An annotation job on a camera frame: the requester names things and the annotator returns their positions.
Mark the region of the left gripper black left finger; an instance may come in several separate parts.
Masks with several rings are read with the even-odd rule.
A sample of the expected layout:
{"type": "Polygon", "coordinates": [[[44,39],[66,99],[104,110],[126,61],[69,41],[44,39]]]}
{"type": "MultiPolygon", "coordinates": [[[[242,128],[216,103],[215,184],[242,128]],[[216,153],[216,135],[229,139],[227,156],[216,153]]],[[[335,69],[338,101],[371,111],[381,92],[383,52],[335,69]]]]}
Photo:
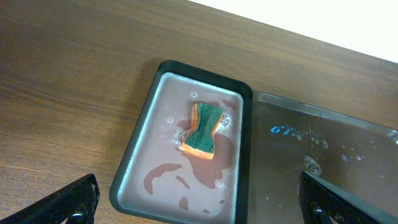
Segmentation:
{"type": "Polygon", "coordinates": [[[86,223],[95,221],[100,190],[94,174],[87,174],[1,223],[86,223]]]}

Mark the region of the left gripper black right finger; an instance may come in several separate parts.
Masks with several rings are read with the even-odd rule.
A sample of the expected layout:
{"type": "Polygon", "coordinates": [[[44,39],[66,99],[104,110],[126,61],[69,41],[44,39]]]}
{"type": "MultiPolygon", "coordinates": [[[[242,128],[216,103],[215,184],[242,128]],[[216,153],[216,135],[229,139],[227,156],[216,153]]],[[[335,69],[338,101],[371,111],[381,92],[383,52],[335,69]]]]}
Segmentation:
{"type": "Polygon", "coordinates": [[[300,175],[297,195],[306,224],[397,223],[397,217],[306,171],[300,175]]]}

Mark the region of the green orange sponge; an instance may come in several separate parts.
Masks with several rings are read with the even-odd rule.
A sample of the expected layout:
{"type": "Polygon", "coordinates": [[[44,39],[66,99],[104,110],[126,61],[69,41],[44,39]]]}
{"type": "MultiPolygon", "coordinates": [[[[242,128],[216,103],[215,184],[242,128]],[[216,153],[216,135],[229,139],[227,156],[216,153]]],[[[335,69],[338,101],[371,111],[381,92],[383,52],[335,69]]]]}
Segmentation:
{"type": "Polygon", "coordinates": [[[223,116],[223,110],[209,103],[197,102],[192,109],[192,122],[180,150],[212,160],[215,154],[215,132],[223,116]]]}

